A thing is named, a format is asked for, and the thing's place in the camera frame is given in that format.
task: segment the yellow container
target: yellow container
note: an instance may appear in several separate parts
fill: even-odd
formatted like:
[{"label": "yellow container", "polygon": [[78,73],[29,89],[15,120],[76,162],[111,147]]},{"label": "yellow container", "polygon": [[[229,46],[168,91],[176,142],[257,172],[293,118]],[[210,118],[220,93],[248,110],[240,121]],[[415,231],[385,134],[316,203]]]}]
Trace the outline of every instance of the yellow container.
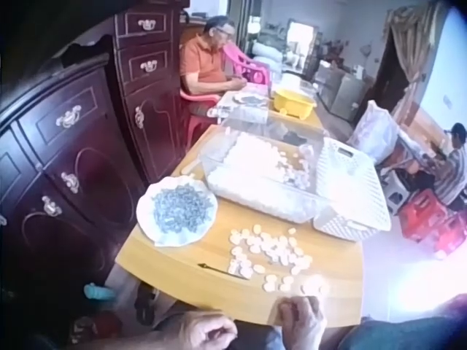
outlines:
[{"label": "yellow container", "polygon": [[274,94],[274,108],[283,115],[292,115],[304,120],[315,107],[315,101],[300,93],[279,89]]}]

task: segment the white plastic basket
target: white plastic basket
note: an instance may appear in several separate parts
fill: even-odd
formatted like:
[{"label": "white plastic basket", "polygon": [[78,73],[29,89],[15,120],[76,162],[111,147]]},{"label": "white plastic basket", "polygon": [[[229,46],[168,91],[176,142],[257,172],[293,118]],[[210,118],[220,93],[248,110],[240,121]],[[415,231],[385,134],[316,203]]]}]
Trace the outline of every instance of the white plastic basket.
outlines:
[{"label": "white plastic basket", "polygon": [[316,191],[331,201],[314,219],[317,230],[362,241],[391,229],[381,184],[371,158],[365,153],[324,138],[317,162]]}]

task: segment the hand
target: hand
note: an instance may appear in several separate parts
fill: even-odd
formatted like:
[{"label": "hand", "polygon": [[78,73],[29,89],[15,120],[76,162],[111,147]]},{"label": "hand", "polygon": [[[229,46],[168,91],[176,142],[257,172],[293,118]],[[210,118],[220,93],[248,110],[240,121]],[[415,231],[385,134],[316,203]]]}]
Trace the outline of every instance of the hand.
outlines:
[{"label": "hand", "polygon": [[237,337],[234,322],[219,311],[191,311],[179,332],[183,350],[223,350]]},{"label": "hand", "polygon": [[247,86],[247,80],[244,78],[234,77],[230,82],[229,90],[238,91]]},{"label": "hand", "polygon": [[318,350],[327,320],[316,297],[292,297],[279,305],[287,350]]}]

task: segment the clear plastic bin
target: clear plastic bin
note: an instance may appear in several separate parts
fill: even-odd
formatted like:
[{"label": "clear plastic bin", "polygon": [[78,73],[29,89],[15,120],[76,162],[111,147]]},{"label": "clear plastic bin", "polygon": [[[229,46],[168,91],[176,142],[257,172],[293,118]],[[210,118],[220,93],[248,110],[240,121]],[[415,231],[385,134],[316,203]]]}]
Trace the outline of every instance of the clear plastic bin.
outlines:
[{"label": "clear plastic bin", "polygon": [[[291,222],[303,223],[319,214],[328,205],[328,200],[316,194],[317,157],[307,157],[305,161],[299,146],[308,150],[312,148],[318,156],[323,147],[324,133],[314,128],[301,128],[299,135],[290,131],[286,124],[274,118],[266,124],[227,119],[200,154],[210,190],[220,197]],[[295,170],[305,171],[307,168],[306,174],[300,172],[300,176],[306,177],[308,186],[301,188],[302,180],[289,179],[284,182],[281,171],[272,168],[273,160],[261,168],[259,163],[267,163],[258,159],[261,153],[255,152],[255,149],[241,148],[245,138],[277,147],[287,164]],[[237,151],[240,152],[236,154],[237,159],[242,161],[229,161],[229,152]]]}]

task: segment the plastic bag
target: plastic bag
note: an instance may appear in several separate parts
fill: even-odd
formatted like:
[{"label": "plastic bag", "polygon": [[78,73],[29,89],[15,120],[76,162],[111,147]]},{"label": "plastic bag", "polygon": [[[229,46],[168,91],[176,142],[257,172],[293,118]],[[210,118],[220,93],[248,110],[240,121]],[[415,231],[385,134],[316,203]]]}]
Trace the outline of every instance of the plastic bag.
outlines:
[{"label": "plastic bag", "polygon": [[374,101],[369,101],[365,114],[347,143],[370,156],[376,165],[393,152],[398,134],[399,126],[391,114]]}]

